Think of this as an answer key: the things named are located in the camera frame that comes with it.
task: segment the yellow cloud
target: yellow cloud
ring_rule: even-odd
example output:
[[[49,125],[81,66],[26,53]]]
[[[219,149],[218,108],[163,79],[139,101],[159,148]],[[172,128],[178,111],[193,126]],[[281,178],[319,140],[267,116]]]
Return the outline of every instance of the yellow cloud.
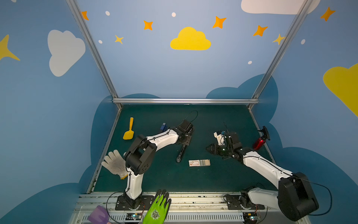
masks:
[[[350,68],[331,68],[324,74],[323,82],[334,95],[358,116],[358,64]]]
[[[211,42],[206,39],[203,32],[185,27],[180,31],[178,38],[170,42],[170,46],[175,50],[203,51],[209,49]]]

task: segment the mounting plate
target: mounting plate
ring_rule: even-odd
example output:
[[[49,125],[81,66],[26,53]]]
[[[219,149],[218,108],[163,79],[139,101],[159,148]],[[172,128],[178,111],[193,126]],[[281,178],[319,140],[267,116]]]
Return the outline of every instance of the mounting plate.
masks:
[[[227,208],[228,210],[243,210],[244,208],[241,206],[240,203],[241,195],[226,195],[227,200]],[[257,208],[260,210],[264,210],[265,206],[257,205]],[[256,210],[256,205],[253,205],[251,208],[245,208],[247,210]]]
[[[150,206],[152,205],[154,201],[154,196],[152,195],[144,195],[141,198],[142,203],[139,204],[139,207],[136,209],[136,211],[142,211],[143,210],[143,204],[145,205],[145,210],[148,210]],[[125,200],[124,196],[119,196],[117,198],[116,207],[115,210],[117,211],[129,211],[131,210],[129,208],[128,202]]]

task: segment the yellow spatula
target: yellow spatula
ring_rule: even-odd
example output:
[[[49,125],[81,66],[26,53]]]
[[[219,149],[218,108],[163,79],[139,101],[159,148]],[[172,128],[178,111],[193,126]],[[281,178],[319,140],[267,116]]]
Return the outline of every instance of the yellow spatula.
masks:
[[[124,136],[123,136],[124,140],[129,140],[129,139],[133,138],[133,135],[134,135],[134,131],[132,131],[133,120],[134,120],[134,118],[131,118],[129,121],[129,131],[126,131],[126,133],[124,133]]]

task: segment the yellow star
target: yellow star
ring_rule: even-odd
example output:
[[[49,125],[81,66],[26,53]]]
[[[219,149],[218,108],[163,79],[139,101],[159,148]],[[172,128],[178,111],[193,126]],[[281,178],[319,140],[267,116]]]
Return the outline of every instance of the yellow star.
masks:
[[[20,60],[18,57],[16,57],[13,53],[11,53],[8,49],[8,41],[9,41],[9,35],[6,35],[2,41],[0,41],[0,60],[4,57],[10,57],[15,60]]]
[[[332,11],[329,7],[327,9],[327,11],[323,14],[323,16],[321,16],[321,19],[324,19],[326,22],[328,20],[328,18],[334,13],[335,11]]]
[[[123,44],[123,43],[122,43],[122,39],[123,39],[123,37],[122,37],[122,38],[119,38],[119,37],[117,37],[117,35],[116,35],[116,38],[117,38],[117,39],[116,39],[116,41],[115,41],[115,42],[121,42],[121,44]]]
[[[284,38],[285,38],[285,37],[281,37],[281,34],[279,34],[279,36],[277,37],[276,40],[273,41],[273,43],[274,43],[274,42],[277,42],[277,43],[280,45],[281,40],[283,40]]]
[[[145,24],[144,29],[150,29],[150,30],[152,30],[152,23],[153,23],[153,22],[144,21],[144,24]]]
[[[213,28],[215,27],[219,27],[219,28],[223,28],[223,22],[226,20],[226,18],[220,19],[219,17],[216,16],[216,21],[215,24],[213,26]]]
[[[267,29],[267,27],[258,26],[257,31],[256,31],[256,33],[255,33],[253,36],[256,36],[256,35],[262,36],[262,35],[263,35],[263,32],[265,31],[265,29]]]

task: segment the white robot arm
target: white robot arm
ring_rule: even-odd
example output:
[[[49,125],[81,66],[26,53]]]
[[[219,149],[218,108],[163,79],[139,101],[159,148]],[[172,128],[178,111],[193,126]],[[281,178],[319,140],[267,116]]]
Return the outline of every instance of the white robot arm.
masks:
[[[183,120],[177,127],[172,127],[163,133],[147,137],[139,135],[134,139],[125,154],[129,176],[124,197],[131,209],[136,209],[141,202],[143,174],[152,164],[155,152],[170,144],[182,144],[182,149],[176,159],[180,162],[186,146],[190,144],[193,130],[194,126],[187,120]]]
[[[280,209],[292,221],[297,221],[318,209],[317,199],[303,173],[292,173],[260,156],[252,148],[243,148],[237,133],[227,132],[224,134],[224,144],[221,138],[220,141],[217,138],[217,133],[214,133],[214,137],[218,143],[208,146],[207,151],[238,160],[261,174],[278,189],[278,191],[264,190],[258,187],[245,189],[241,191],[241,206],[251,208],[255,204],[260,204]]]
[[[193,128],[190,122],[184,120],[179,126],[164,133],[147,137],[139,135],[134,140],[125,154],[129,177],[124,197],[131,209],[137,209],[141,202],[143,174],[150,167],[155,152],[170,144],[182,144],[182,150],[177,158],[177,162],[180,162],[185,147],[190,143]],[[310,183],[304,181],[308,180],[304,174],[292,173],[263,158],[252,148],[243,148],[236,133],[219,135],[221,132],[215,136],[218,144],[207,147],[210,153],[238,160],[257,171],[278,189],[271,191],[251,187],[243,190],[242,205],[251,208],[255,204],[261,204],[280,209],[292,221],[297,221],[318,209],[317,199]]]

